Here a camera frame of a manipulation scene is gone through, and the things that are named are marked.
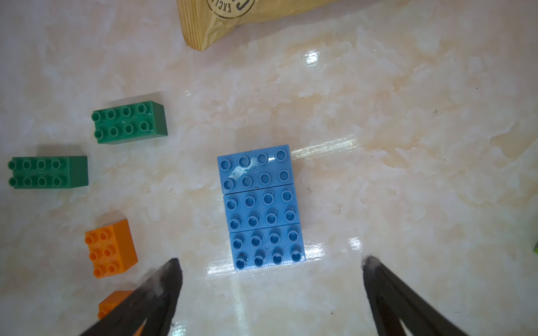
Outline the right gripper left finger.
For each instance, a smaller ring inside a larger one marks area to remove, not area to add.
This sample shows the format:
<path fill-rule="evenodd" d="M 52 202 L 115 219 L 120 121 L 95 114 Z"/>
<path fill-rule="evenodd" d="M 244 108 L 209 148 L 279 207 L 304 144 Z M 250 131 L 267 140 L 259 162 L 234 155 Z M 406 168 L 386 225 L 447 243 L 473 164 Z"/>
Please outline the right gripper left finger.
<path fill-rule="evenodd" d="M 119 306 L 83 332 L 91 335 L 167 335 L 182 288 L 182 269 L 170 259 Z"/>

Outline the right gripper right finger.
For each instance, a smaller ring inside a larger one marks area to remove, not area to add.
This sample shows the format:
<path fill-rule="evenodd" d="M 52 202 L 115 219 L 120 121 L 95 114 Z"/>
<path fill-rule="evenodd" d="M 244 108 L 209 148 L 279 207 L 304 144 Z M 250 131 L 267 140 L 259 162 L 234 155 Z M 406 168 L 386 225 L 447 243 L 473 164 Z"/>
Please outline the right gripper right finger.
<path fill-rule="evenodd" d="M 464 335 L 378 258 L 362 261 L 364 287 L 379 335 Z"/>

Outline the orange square lego brick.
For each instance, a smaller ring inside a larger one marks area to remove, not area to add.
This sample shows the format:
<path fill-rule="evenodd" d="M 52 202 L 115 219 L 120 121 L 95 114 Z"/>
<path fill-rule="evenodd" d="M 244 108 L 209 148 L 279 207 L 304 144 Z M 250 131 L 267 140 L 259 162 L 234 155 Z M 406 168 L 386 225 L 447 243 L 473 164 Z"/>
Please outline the orange square lego brick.
<path fill-rule="evenodd" d="M 98 319 L 102 320 L 112 310 L 119 306 L 133 291 L 114 291 L 105 298 L 99 305 Z"/>

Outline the light blue lego brick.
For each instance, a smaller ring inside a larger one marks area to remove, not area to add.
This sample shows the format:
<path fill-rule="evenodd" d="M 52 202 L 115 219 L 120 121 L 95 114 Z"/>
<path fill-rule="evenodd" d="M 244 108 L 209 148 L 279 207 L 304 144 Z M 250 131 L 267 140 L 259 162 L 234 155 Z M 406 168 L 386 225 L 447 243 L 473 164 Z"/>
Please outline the light blue lego brick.
<path fill-rule="evenodd" d="M 229 232 L 301 222 L 293 184 L 229 194 L 223 199 Z"/>
<path fill-rule="evenodd" d="M 288 145 L 222 155 L 217 161 L 224 195 L 294 183 Z"/>
<path fill-rule="evenodd" d="M 306 259 L 298 223 L 232 232 L 229 239 L 236 270 L 291 265 Z"/>

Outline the green lego brick right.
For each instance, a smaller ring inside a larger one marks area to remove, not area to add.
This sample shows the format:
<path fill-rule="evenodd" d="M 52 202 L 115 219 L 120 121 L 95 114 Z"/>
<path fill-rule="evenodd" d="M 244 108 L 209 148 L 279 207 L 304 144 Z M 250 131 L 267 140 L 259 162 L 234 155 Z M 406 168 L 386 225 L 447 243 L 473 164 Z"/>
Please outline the green lego brick right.
<path fill-rule="evenodd" d="M 98 144 L 124 144 L 168 136 L 162 104 L 146 101 L 92 112 Z"/>

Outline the green lego brick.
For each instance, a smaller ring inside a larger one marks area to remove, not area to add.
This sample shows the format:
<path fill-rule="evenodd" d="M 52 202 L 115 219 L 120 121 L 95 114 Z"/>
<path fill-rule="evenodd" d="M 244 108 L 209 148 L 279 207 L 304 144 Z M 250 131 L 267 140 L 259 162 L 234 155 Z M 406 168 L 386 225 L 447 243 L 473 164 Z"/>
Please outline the green lego brick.
<path fill-rule="evenodd" d="M 88 185 L 87 156 L 14 157 L 8 162 L 14 189 L 69 189 Z"/>
<path fill-rule="evenodd" d="M 146 101 L 92 112 L 98 144 L 124 144 L 168 136 L 162 104 Z"/>

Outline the green lego brick left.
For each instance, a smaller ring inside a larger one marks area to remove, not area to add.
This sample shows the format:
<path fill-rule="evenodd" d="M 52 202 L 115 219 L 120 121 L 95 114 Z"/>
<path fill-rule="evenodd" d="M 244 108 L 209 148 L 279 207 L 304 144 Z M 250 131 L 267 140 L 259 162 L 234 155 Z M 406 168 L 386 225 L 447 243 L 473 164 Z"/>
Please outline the green lego brick left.
<path fill-rule="evenodd" d="M 88 185 L 87 156 L 14 157 L 8 162 L 14 189 L 69 189 Z"/>

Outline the yellow chips bag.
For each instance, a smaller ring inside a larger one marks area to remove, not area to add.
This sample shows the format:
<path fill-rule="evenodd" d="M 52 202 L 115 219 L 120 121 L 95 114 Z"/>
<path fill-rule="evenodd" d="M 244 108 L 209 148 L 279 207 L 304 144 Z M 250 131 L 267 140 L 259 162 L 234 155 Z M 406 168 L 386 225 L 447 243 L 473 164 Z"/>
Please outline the yellow chips bag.
<path fill-rule="evenodd" d="M 332 0 L 179 0 L 185 43 L 203 52 L 239 25 L 274 21 L 313 11 Z"/>

